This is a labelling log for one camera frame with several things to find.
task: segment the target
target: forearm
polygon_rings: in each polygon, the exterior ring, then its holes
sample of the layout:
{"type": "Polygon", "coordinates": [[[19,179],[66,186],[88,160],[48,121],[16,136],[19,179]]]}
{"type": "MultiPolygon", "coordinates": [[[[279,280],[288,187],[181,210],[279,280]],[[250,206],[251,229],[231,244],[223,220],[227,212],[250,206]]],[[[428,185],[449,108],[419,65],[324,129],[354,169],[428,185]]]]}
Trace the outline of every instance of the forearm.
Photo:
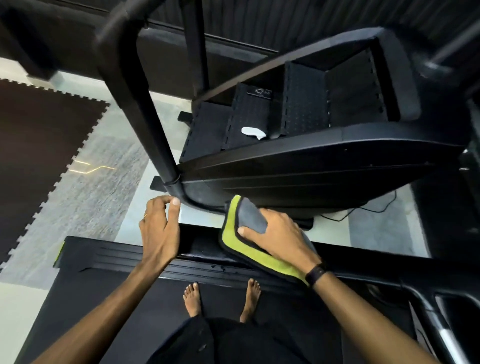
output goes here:
{"type": "Polygon", "coordinates": [[[412,338],[332,273],[325,273],[314,289],[368,363],[438,364],[412,338]]]}
{"type": "Polygon", "coordinates": [[[159,274],[158,268],[140,263],[125,282],[33,363],[98,363],[159,274]]]}

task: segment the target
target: bare foot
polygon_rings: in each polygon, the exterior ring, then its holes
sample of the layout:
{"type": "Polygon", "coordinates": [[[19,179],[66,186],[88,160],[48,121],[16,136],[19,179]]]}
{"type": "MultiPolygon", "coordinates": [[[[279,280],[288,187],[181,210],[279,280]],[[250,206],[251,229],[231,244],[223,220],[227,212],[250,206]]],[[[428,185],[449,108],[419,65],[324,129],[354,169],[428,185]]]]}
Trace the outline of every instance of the bare foot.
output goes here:
{"type": "Polygon", "coordinates": [[[202,307],[200,305],[200,288],[198,287],[197,282],[193,285],[189,284],[188,287],[185,288],[183,300],[185,301],[185,307],[187,308],[190,317],[202,314],[202,307]]]}
{"type": "Polygon", "coordinates": [[[260,284],[250,278],[247,285],[247,298],[245,300],[245,307],[243,312],[240,315],[240,322],[247,322],[253,317],[253,313],[257,308],[258,299],[262,290],[260,289],[260,284]]]}

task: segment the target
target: foot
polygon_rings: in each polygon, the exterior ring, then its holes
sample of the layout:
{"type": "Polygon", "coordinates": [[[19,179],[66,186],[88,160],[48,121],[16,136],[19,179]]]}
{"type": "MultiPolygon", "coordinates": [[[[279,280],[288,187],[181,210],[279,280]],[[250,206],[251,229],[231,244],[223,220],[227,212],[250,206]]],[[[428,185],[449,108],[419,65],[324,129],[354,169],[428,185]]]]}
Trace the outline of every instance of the foot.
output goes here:
{"type": "Polygon", "coordinates": [[[183,300],[190,317],[195,317],[202,314],[202,307],[200,305],[200,289],[198,283],[189,284],[183,293],[183,300]]]}
{"type": "Polygon", "coordinates": [[[247,298],[245,300],[245,307],[240,315],[240,322],[247,322],[251,320],[253,314],[255,313],[255,309],[257,308],[258,299],[260,298],[261,293],[262,290],[260,289],[260,284],[250,278],[247,285],[247,298]]]}

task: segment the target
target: bracelet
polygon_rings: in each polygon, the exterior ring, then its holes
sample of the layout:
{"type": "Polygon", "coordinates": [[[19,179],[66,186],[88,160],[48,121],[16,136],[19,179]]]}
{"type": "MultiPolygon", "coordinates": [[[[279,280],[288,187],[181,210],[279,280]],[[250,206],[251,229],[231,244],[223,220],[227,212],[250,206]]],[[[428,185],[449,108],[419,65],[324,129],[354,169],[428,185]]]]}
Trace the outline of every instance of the bracelet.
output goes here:
{"type": "Polygon", "coordinates": [[[320,264],[317,264],[312,268],[310,272],[307,273],[305,276],[305,280],[307,281],[308,284],[310,284],[310,287],[313,287],[313,285],[322,277],[327,272],[327,266],[324,262],[321,262],[320,264]]]}

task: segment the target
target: black power cable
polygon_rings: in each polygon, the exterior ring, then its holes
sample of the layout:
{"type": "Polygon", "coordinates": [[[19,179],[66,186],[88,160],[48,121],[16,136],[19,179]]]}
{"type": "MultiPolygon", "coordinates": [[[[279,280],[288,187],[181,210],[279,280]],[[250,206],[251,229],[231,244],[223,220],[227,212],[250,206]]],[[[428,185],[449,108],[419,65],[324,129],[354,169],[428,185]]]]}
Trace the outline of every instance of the black power cable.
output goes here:
{"type": "Polygon", "coordinates": [[[332,220],[332,221],[335,221],[335,222],[341,222],[343,220],[345,220],[347,218],[348,215],[350,215],[353,211],[355,211],[357,208],[361,209],[361,210],[365,210],[365,211],[370,211],[370,212],[374,212],[375,214],[381,214],[382,212],[385,212],[388,207],[396,200],[396,190],[395,190],[395,194],[394,194],[394,197],[392,198],[392,200],[386,204],[386,206],[383,208],[383,210],[380,210],[380,211],[375,211],[375,210],[370,210],[368,208],[364,208],[362,206],[360,207],[355,207],[353,209],[351,209],[344,217],[342,217],[340,220],[336,220],[334,218],[328,218],[327,216],[323,216],[323,215],[320,215],[321,217],[327,219],[327,220],[332,220]]]}

